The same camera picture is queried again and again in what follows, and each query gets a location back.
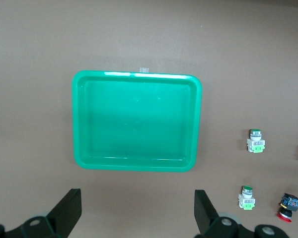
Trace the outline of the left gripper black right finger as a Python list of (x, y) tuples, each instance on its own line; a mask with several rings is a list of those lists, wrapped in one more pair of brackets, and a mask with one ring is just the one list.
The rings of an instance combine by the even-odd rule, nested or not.
[(257, 225), (253, 231), (234, 219), (220, 216), (204, 190), (195, 190), (194, 217), (199, 229), (197, 238), (287, 238), (288, 235), (272, 225)]

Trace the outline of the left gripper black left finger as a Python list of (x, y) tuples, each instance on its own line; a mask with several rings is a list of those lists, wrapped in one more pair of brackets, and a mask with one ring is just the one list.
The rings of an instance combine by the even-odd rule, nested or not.
[(70, 189), (46, 215), (28, 219), (6, 231), (0, 224), (0, 238), (67, 238), (81, 217), (81, 190)]

